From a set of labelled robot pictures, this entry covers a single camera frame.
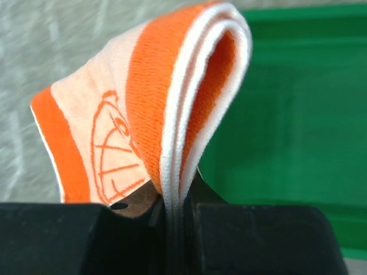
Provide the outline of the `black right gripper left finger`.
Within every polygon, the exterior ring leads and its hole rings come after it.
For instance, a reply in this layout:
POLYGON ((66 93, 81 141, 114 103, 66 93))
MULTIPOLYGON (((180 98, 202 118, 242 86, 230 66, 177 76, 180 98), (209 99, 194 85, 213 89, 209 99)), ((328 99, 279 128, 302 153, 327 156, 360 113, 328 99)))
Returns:
POLYGON ((98 203, 2 203, 2 274, 161 274, 162 197, 148 182, 98 203))

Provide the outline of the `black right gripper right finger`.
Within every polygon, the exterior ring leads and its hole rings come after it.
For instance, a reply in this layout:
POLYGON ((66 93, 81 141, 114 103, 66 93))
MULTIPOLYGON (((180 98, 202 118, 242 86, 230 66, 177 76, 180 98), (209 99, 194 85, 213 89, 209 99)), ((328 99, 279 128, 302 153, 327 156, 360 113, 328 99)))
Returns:
POLYGON ((347 274, 329 221, 300 205, 232 205, 196 173, 185 200, 187 274, 347 274))

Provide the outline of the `orange Doraemon towel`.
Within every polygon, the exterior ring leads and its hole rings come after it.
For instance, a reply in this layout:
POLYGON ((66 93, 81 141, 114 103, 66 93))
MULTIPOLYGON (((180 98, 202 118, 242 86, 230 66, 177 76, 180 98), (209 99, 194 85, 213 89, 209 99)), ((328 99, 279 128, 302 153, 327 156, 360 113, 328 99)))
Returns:
POLYGON ((199 3, 113 38, 36 94, 31 110, 60 202, 110 205, 152 181, 176 215, 251 54, 233 4, 199 3))

